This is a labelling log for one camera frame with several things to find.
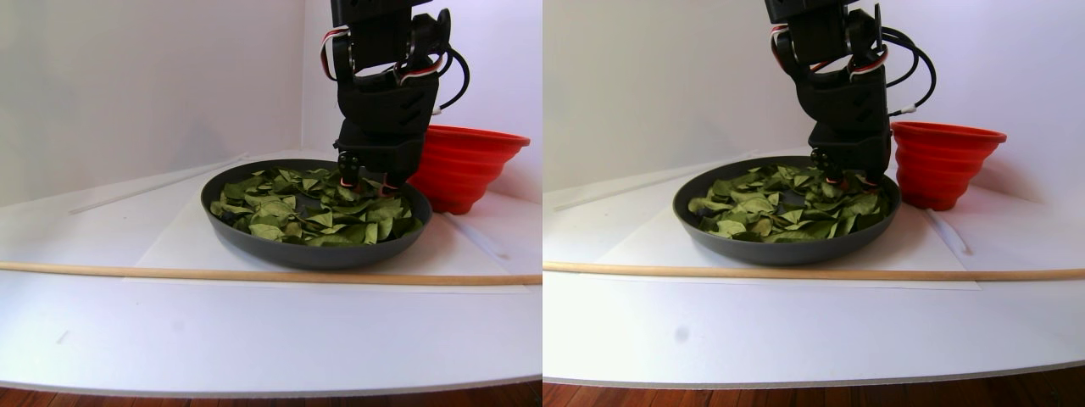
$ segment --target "wooden dowel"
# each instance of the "wooden dowel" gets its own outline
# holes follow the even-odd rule
[[[1014,271],[817,270],[802,268],[625,266],[544,262],[542,269],[597,275],[802,280],[1039,281],[1085,279],[1085,268]]]
[[[44,272],[53,275],[138,277],[184,280],[229,280],[229,281],[272,281],[312,282],[336,284],[382,284],[382,285],[538,285],[542,275],[513,276],[403,276],[360,275],[336,272],[281,272],[281,271],[234,271],[201,270],[180,268],[142,268],[113,266],[77,266],[43,263],[0,262],[0,270]]]

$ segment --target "white wire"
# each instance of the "white wire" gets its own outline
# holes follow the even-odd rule
[[[870,67],[863,67],[863,71],[852,71],[852,74],[847,76],[847,80],[855,78],[855,75],[869,74],[877,71],[882,65],[885,65],[885,61],[889,61],[889,49],[886,48],[885,53],[878,58],[878,63]]]
[[[426,75],[433,75],[434,73],[441,71],[441,65],[444,62],[445,62],[445,54],[441,54],[441,56],[437,58],[437,62],[433,63],[432,67],[426,68],[426,71],[422,73],[404,75],[401,78],[399,78],[399,85],[403,85],[404,80],[410,78],[419,78]]]

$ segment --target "red silicone bowl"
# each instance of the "red silicone bowl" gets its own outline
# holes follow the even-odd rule
[[[894,122],[897,183],[904,202],[947,211],[968,190],[983,161],[1006,142],[1006,135],[974,127]]]
[[[471,211],[531,139],[498,131],[433,125],[425,132],[422,160],[410,178],[434,212]]]

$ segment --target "white backdrop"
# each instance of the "white backdrop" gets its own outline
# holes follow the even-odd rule
[[[244,152],[332,151],[342,116],[317,58],[329,3],[0,0],[0,206]],[[416,11],[442,8],[472,82],[433,122],[532,138],[490,189],[537,202],[541,2]],[[459,71],[445,78],[439,100]]]
[[[872,13],[873,1],[860,3]],[[813,123],[768,51],[761,1],[548,1],[545,8],[546,190],[805,145]],[[899,119],[1006,132],[974,182],[1071,208],[1085,151],[1085,35],[1071,0],[883,1],[886,26],[934,60],[939,86]],[[911,59],[894,48],[890,76]],[[922,68],[890,107],[927,88]]]
[[[0,0],[0,206],[296,148],[303,13]]]
[[[305,7],[305,114],[303,144],[331,150],[343,115],[335,105],[335,84],[319,64],[320,39],[332,28],[328,1]],[[489,189],[540,202],[542,179],[541,0],[435,0],[414,9],[436,17],[452,14],[451,43],[467,59],[471,86],[456,104],[434,116],[433,124],[510,132],[532,139],[510,161]],[[460,71],[442,77],[438,103],[459,90]]]

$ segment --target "robotic arm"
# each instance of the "robotic arm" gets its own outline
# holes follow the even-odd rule
[[[407,182],[418,170],[430,117],[439,113],[434,109],[438,78],[451,60],[463,69],[463,87],[441,109],[467,90],[467,62],[448,43],[448,10],[442,10],[436,20],[429,14],[411,16],[412,7],[429,1],[331,1],[333,24],[339,28],[324,36],[321,62],[329,79],[337,84],[344,116],[333,144],[340,151],[344,187],[357,187],[363,167],[385,175],[381,193]],[[329,40],[332,68],[327,58]],[[357,76],[365,68],[385,64],[392,65],[381,73]]]
[[[889,118],[914,112],[934,90],[930,59],[903,33],[881,26],[875,15],[847,11],[857,0],[765,0],[773,24],[771,49],[780,67],[795,82],[799,103],[817,124],[809,135],[810,157],[838,181],[844,169],[863,170],[877,181],[889,166]],[[912,66],[902,78],[885,84],[889,49],[883,40],[912,51]],[[840,71],[819,73],[847,56]],[[885,89],[909,77],[922,59],[931,73],[931,88],[915,105],[890,113]]]

